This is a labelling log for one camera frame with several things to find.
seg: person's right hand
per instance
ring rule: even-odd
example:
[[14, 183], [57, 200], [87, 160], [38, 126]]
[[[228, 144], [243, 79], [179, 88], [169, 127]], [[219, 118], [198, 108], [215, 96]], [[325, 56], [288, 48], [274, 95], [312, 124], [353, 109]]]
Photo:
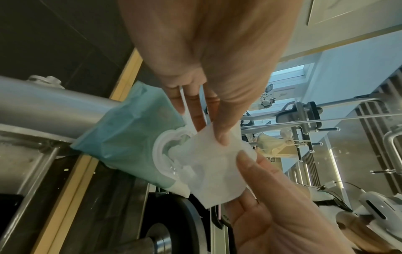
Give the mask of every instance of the person's right hand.
[[263, 93], [292, 35], [302, 0], [119, 0], [128, 32], [179, 113], [214, 134], [229, 130]]
[[225, 204], [239, 254], [352, 254], [318, 207], [261, 156], [241, 151], [237, 167], [257, 197], [246, 189]]

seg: wooden trim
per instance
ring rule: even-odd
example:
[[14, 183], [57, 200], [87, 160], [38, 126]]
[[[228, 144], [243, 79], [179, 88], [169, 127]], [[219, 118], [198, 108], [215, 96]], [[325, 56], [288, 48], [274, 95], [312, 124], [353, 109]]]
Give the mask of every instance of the wooden trim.
[[381, 29], [381, 30], [378, 30], [378, 31], [375, 31], [375, 32], [366, 33], [366, 34], [363, 34], [363, 35], [360, 35], [360, 36], [356, 36], [356, 37], [346, 39], [346, 40], [343, 40], [343, 41], [338, 41], [338, 42], [331, 43], [331, 44], [321, 46], [321, 47], [318, 47], [318, 48], [306, 50], [306, 51], [296, 53], [296, 54], [293, 54], [293, 55], [284, 56], [281, 59], [279, 59], [279, 62], [286, 62], [286, 61], [296, 59], [296, 58], [299, 58], [299, 57], [302, 57], [302, 56], [307, 56], [307, 55], [319, 53], [319, 52], [322, 52], [322, 51], [325, 51], [325, 50], [337, 48], [337, 47], [344, 46], [344, 45], [351, 44], [351, 43], [358, 42], [358, 41], [363, 41], [363, 40], [370, 39], [370, 38], [373, 38], [373, 37], [377, 37], [377, 36], [380, 36], [380, 35], [384, 35], [384, 34], [387, 34], [387, 33], [393, 33], [393, 32], [399, 31], [399, 30], [402, 30], [402, 25], [388, 27], [388, 28]]
[[[141, 64], [142, 58], [134, 49], [110, 99], [123, 101], [127, 97]], [[32, 254], [60, 252], [98, 162], [96, 158], [86, 154], [79, 157], [31, 251]]]

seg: white device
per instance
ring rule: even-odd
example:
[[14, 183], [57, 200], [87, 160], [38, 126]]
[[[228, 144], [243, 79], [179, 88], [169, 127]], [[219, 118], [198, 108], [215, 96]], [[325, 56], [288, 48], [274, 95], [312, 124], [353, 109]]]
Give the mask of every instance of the white device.
[[387, 232], [402, 239], [402, 195], [386, 197], [376, 192], [360, 195], [360, 203], [375, 217]]

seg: white wall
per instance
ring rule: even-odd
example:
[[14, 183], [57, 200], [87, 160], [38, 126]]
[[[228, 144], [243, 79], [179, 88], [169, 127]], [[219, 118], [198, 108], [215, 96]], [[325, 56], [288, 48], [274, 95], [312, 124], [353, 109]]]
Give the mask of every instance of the white wall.
[[[325, 51], [302, 101], [320, 104], [369, 94], [401, 65], [402, 31]], [[356, 106], [327, 108], [321, 119], [346, 117]], [[332, 128], [338, 123], [323, 122], [322, 127]], [[325, 135], [325, 132], [310, 134], [313, 142], [319, 142]], [[282, 160], [284, 172], [294, 163], [295, 160]]]
[[359, 10], [307, 26], [312, 1], [304, 0], [292, 39], [283, 56], [402, 24], [402, 0], [382, 0]]

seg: teal plastic bag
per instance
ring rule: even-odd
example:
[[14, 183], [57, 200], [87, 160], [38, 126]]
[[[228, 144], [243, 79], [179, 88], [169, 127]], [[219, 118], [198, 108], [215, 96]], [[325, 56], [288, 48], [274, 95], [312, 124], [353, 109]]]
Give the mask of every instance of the teal plastic bag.
[[168, 189], [175, 180], [157, 170], [152, 148], [161, 133], [184, 125], [183, 118], [162, 89], [137, 81], [127, 99], [108, 111], [71, 147], [109, 167]]

